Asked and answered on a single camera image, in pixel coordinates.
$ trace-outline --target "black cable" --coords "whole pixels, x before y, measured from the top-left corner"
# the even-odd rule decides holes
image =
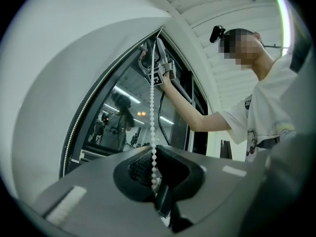
[[[164,138],[166,139],[167,144],[170,146],[169,139],[168,139],[168,137],[167,137],[167,135],[166,135],[166,133],[165,133],[165,131],[164,131],[162,125],[161,125],[161,122],[160,122],[160,113],[161,113],[161,106],[162,106],[163,97],[164,97],[164,92],[163,92],[162,95],[161,95],[160,103],[159,103],[158,124],[159,124],[159,128],[160,128],[160,130],[161,130],[161,132],[162,132]]]

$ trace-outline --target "gray surface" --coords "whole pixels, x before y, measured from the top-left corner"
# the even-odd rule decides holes
[[[117,164],[142,150],[143,148],[138,148],[85,163],[44,191],[33,208],[37,212],[43,213],[44,208],[48,208],[48,205],[56,201],[56,197],[63,194],[69,187],[79,185],[85,187],[87,193],[71,212],[62,229],[80,237],[173,235],[171,230],[164,226],[152,203],[131,201],[114,184],[113,171]],[[260,181],[255,182],[253,177],[257,179],[262,177],[265,154],[261,154],[253,163],[247,163],[210,158],[184,151],[174,152],[180,152],[183,157],[206,168],[205,182],[198,193],[191,199],[177,203],[182,216],[195,224],[200,225],[201,223],[201,226],[206,217],[212,219],[211,223],[207,223],[206,226],[213,224],[214,233],[223,230],[221,227],[218,228],[221,224],[226,228],[226,223],[230,221],[229,217],[231,217],[231,220],[236,222],[235,228],[228,230],[230,234],[237,233],[238,222],[240,224],[251,203],[250,198],[253,198],[260,183]],[[239,177],[223,172],[222,169],[226,165],[245,170],[247,174],[245,177]],[[249,172],[256,172],[256,174],[249,176]],[[240,191],[240,186],[243,186],[245,191]],[[239,195],[236,197],[234,192],[234,196],[231,196],[233,191],[238,190],[237,188],[239,188]],[[227,203],[230,204],[230,208],[224,209],[227,207]],[[196,226],[181,234],[192,236],[191,229],[196,229]]]

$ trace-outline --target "white curved wall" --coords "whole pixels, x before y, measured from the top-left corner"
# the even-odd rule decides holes
[[[69,124],[106,67],[169,14],[147,0],[28,0],[0,46],[0,170],[30,204],[58,179]]]

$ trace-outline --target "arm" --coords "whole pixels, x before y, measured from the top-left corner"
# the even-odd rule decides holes
[[[170,101],[175,106],[179,115],[195,132],[211,132],[230,130],[230,126],[219,113],[211,115],[202,115],[195,109],[172,85],[169,74],[164,76],[164,84],[161,88],[164,90]]]

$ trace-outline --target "white sticker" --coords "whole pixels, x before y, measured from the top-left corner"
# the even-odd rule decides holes
[[[223,167],[222,170],[226,173],[229,173],[229,174],[232,174],[235,176],[241,176],[241,177],[244,177],[247,174],[247,172],[244,170],[233,168],[233,167],[230,167],[227,165],[225,167]]]

